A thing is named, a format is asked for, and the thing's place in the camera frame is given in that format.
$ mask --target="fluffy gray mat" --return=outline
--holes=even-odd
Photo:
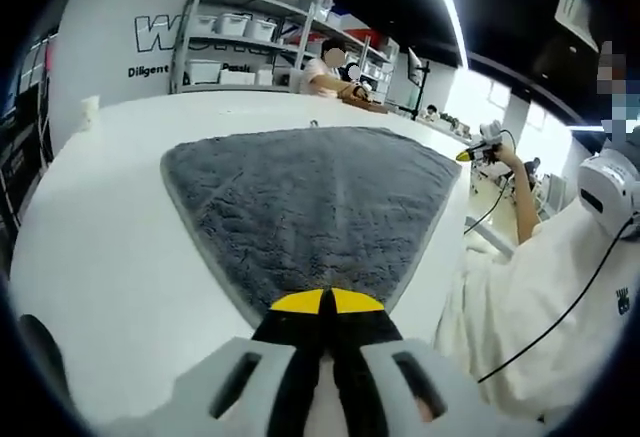
[[[410,281],[459,166],[373,128],[180,144],[169,194],[213,275],[254,327],[292,292],[363,292],[388,310]]]

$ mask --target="white shirt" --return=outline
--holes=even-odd
[[[613,238],[578,199],[499,265],[468,252],[435,347],[479,379],[520,352],[576,300]],[[537,418],[577,403],[621,334],[640,277],[640,243],[616,243],[580,303],[542,341],[480,385],[504,412]]]
[[[337,77],[337,73],[333,69],[327,67],[327,64],[325,64],[322,59],[311,59],[304,67],[302,81],[300,82],[300,93],[337,99],[338,93],[335,90],[316,87],[311,84],[311,81],[319,75]]]

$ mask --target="white table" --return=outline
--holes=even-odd
[[[142,416],[175,379],[252,329],[200,257],[169,198],[160,157],[212,136],[326,126],[374,126],[453,157],[461,143],[396,115],[319,97],[211,92],[126,102],[61,150],[26,212],[10,293],[57,341],[74,400],[91,423]],[[391,317],[430,340],[464,251],[463,168],[422,263]]]

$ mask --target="logo on shirt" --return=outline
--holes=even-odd
[[[624,315],[631,307],[631,302],[629,301],[629,289],[627,287],[623,287],[622,289],[616,290],[616,296],[618,297],[618,313],[620,315]]]

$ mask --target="floor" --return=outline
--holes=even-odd
[[[475,172],[472,172],[471,181],[473,184],[472,187],[475,187],[477,193],[474,190],[470,191],[469,213],[473,217],[479,218],[495,204],[501,189],[491,180],[477,177]],[[510,196],[503,195],[500,203],[493,212],[486,217],[484,222],[491,225],[493,230],[498,232],[514,246],[517,245],[515,207]],[[467,234],[465,241],[467,247],[473,246],[474,248],[482,249],[489,253],[499,253],[495,247],[476,232]]]

